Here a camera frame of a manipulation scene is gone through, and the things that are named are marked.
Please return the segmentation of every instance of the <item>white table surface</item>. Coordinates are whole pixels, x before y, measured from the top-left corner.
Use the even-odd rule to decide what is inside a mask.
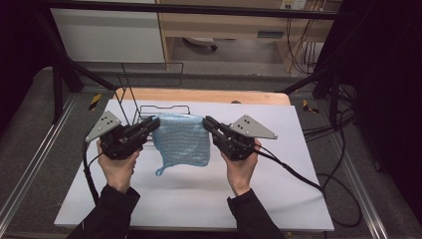
[[[249,115],[279,136],[278,139],[260,139],[265,148],[302,176],[318,183],[294,107],[148,101],[138,102],[138,105],[187,105],[192,115],[211,116],[223,123],[231,123],[242,115]],[[134,112],[134,103],[124,102],[124,108],[126,113]],[[124,120],[116,100],[109,101],[106,110]],[[97,154],[96,144],[91,143],[88,160]],[[175,165],[166,168],[161,176],[156,176],[155,170],[161,166],[159,152],[152,143],[146,143],[131,180],[131,186],[140,194],[131,216],[132,229],[236,228],[236,221],[226,201],[228,196],[234,196],[226,179],[226,165],[212,141],[211,159],[205,167]],[[100,192],[106,185],[106,179],[96,162],[91,169]],[[259,156],[251,187],[282,230],[333,230],[321,193],[290,175],[275,162]],[[55,224],[76,227],[93,208],[94,202],[81,164]]]

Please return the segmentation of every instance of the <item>black jacket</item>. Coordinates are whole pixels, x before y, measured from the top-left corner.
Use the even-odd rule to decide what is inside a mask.
[[[124,239],[138,200],[139,194],[133,188],[122,194],[106,185],[99,203],[67,238]],[[228,198],[227,202],[236,218],[240,238],[285,238],[252,189],[241,196]]]

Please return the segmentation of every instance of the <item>cabinet door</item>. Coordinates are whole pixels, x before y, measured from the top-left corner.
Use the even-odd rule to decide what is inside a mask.
[[[154,0],[118,2],[155,3]],[[52,9],[52,12],[66,51],[75,61],[164,62],[156,13],[68,9]]]

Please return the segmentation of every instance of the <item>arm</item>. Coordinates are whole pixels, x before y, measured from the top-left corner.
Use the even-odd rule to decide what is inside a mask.
[[[97,146],[100,154],[99,164],[105,174],[107,185],[96,207],[72,231],[68,239],[125,238],[130,215],[139,200],[139,194],[130,187],[139,151],[125,160],[111,160],[102,154],[100,142]]]
[[[270,215],[250,187],[250,181],[258,163],[258,154],[252,153],[245,160],[232,161],[224,153],[221,156],[226,161],[227,179],[235,193],[235,198],[228,198],[230,210],[236,219],[241,238],[285,238],[274,224]]]

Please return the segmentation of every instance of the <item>wooden edge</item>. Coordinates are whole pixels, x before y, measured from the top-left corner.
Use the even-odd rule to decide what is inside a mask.
[[[136,100],[144,101],[166,101],[166,102],[203,102],[203,103],[233,103],[257,105],[278,105],[290,106],[289,97],[280,93],[262,92],[232,92],[232,91],[203,91],[203,90],[182,90],[182,89],[132,89]],[[116,91],[121,99],[123,90]],[[132,100],[129,91],[123,96],[124,100]]]

